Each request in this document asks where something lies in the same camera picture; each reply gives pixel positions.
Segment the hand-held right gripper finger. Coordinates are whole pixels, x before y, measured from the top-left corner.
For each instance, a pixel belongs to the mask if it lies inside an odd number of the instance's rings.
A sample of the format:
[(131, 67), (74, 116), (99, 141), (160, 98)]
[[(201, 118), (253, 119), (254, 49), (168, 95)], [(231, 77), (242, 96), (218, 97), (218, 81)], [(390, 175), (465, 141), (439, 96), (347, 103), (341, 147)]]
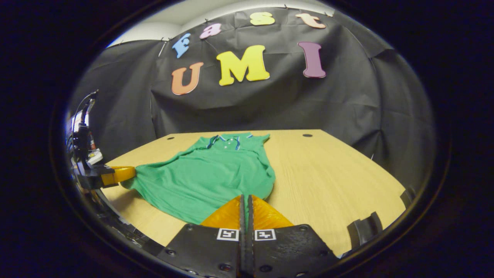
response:
[(185, 224), (157, 258), (194, 278), (237, 278), (245, 235), (245, 197), (222, 205), (200, 225)]
[(254, 196), (248, 198), (247, 274), (253, 278), (314, 278), (340, 260), (310, 225), (255, 229)]

